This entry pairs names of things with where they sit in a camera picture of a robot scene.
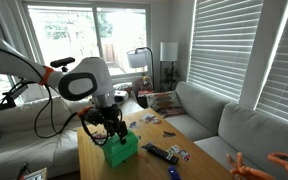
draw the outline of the floor lamp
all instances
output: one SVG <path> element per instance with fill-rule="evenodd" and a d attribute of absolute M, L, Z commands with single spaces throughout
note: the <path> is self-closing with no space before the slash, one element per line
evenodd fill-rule
<path fill-rule="evenodd" d="M 178 43 L 177 42 L 161 42 L 161 56 L 160 61 L 171 62 L 171 82 L 170 82 L 170 91 L 172 90 L 173 85 L 173 76 L 174 76 L 174 66 L 173 62 L 177 61 L 177 51 Z"/>
<path fill-rule="evenodd" d="M 153 53 L 148 47 L 136 48 L 135 50 L 127 52 L 128 62 L 131 68 L 140 68 L 147 66 L 149 61 L 151 61 L 151 72 L 152 72 L 152 86 L 154 89 L 154 68 L 153 68 Z"/>

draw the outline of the green box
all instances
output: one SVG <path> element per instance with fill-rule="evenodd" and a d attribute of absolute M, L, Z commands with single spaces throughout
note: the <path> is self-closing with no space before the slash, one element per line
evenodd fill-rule
<path fill-rule="evenodd" d="M 102 146 L 105 159 L 112 167 L 116 167 L 128 157 L 137 153 L 137 136 L 132 131 L 127 131 L 128 135 L 126 135 L 126 143 L 124 145 L 121 144 L 120 138 L 115 134 Z"/>

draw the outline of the black remote control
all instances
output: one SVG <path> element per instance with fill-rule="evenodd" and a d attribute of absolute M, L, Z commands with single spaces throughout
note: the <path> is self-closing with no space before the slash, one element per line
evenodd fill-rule
<path fill-rule="evenodd" d="M 147 143 L 146 145 L 142 146 L 144 149 L 146 149 L 148 152 L 166 160 L 167 162 L 170 162 L 172 164 L 176 164 L 178 162 L 178 157 L 173 156 L 172 154 L 164 151 L 163 149 L 160 149 L 156 146 L 154 146 L 151 143 Z"/>

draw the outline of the white sofa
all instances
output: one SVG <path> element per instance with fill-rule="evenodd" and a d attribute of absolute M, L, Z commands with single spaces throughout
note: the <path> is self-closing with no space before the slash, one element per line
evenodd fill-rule
<path fill-rule="evenodd" d="M 166 120 L 220 164 L 232 169 L 225 155 L 235 159 L 240 151 L 247 166 L 288 179 L 283 167 L 267 159 L 271 152 L 288 153 L 288 122 L 229 103 L 186 82 L 179 82 L 175 91 L 187 114 Z"/>
<path fill-rule="evenodd" d="M 64 132 L 51 138 L 39 138 L 34 132 L 34 120 L 47 100 L 39 100 L 0 111 L 0 179 L 15 179 L 24 161 L 30 163 L 30 170 L 47 167 L 48 178 L 79 170 L 76 129 L 81 127 L 74 117 Z M 53 121 L 59 130 L 65 120 L 85 106 L 88 100 L 66 101 L 53 99 Z M 142 108 L 134 94 L 120 105 L 123 115 L 137 112 Z M 41 136 L 50 136 L 54 131 L 50 124 L 50 108 L 39 117 L 37 131 Z"/>

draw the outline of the coffee table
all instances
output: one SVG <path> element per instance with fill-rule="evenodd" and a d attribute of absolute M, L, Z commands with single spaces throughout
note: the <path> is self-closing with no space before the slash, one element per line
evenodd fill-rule
<path fill-rule="evenodd" d="M 143 121 L 141 122 L 141 117 L 147 113 L 155 115 L 155 117 L 161 120 L 161 123 L 147 124 Z M 123 120 L 128 127 L 131 122 L 137 122 L 138 127 L 131 130 L 134 134 L 141 136 L 141 139 L 138 142 L 138 154 L 126 159 L 125 162 L 122 162 L 115 168 L 112 168 L 105 161 L 102 149 L 90 141 L 89 136 L 84 132 L 83 128 L 78 129 L 78 152 L 82 180 L 170 179 L 167 168 L 171 164 L 141 148 L 147 142 L 153 142 L 154 145 L 164 150 L 177 145 L 180 149 L 185 149 L 189 152 L 191 155 L 189 161 L 185 161 L 180 154 L 175 154 L 175 156 L 180 158 L 175 167 L 183 180 L 231 179 L 231 175 L 227 169 L 152 109 L 149 108 L 123 116 Z M 89 126 L 89 129 L 91 132 L 95 130 L 94 126 Z M 174 132 L 176 135 L 173 137 L 163 137 L 164 131 Z"/>

